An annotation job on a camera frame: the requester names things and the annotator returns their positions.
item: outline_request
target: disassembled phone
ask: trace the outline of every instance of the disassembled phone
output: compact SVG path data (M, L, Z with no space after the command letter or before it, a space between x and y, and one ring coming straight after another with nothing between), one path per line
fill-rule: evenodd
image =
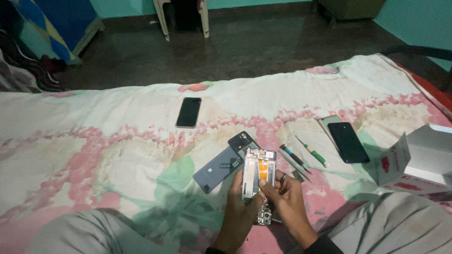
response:
M320 126L322 126L323 130L325 131L326 135L330 138L331 142L333 142L334 146L337 150L339 150L338 146L336 145L336 142L334 141L333 137L331 136L330 129L328 128L329 123L335 123L335 122L342 122L340 117L338 115L332 115L325 118L319 118L317 119Z
M247 148L242 179L242 203L248 205L259 191L259 179L275 184L276 152L260 148ZM255 225L268 226L272 222L273 205L265 200L257 212Z
M179 116L177 117L176 121L176 127L195 128L200 107L201 98L185 97L182 101L182 106L180 106Z
M349 122L329 123L328 128L345 163L366 163L370 161Z
M247 148L259 148L260 146L246 132L240 132L227 142L240 158L245 159Z
M198 170L193 175L193 179L198 183L204 193L208 194L228 175L242 165L243 159L228 146L223 152Z

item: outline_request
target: green screwdriver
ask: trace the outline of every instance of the green screwdriver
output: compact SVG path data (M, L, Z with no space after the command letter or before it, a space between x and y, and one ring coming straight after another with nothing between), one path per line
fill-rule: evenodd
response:
M323 159L323 157L320 156L314 149L312 149L311 147L309 147L308 145L303 143L303 141L301 141L296 135L295 135L295 137L298 139L298 141L300 143L303 144L303 146L306 148L306 150L308 150L308 152L310 152L312 154L312 156L314 156L318 161L320 161L321 164L323 164L324 167L328 167L330 165L330 163L327 162L325 159Z

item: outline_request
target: gray phone back cover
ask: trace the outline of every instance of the gray phone back cover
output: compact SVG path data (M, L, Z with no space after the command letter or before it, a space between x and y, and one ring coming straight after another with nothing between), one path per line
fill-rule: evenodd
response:
M223 152L193 175L199 187L208 194L228 175L243 165L243 160L228 146Z

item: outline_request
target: red printed logo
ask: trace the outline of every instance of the red printed logo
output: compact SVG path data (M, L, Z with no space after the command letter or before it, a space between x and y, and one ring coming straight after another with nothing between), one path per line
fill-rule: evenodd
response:
M385 171L385 173L386 174L389 173L389 159L388 159L388 156L383 157L381 159L381 164L383 166L383 170Z
M394 186L408 189L408 190L422 190L422 189L418 188L416 185L407 184L407 183L396 183L396 184L394 184Z

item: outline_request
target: gray pants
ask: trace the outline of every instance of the gray pants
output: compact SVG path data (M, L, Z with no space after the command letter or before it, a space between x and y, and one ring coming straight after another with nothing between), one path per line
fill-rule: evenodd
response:
M329 236L346 254L452 253L452 217L428 199L385 194L351 212ZM90 210L63 215L42 227L28 253L177 252L168 248L143 238L109 213Z

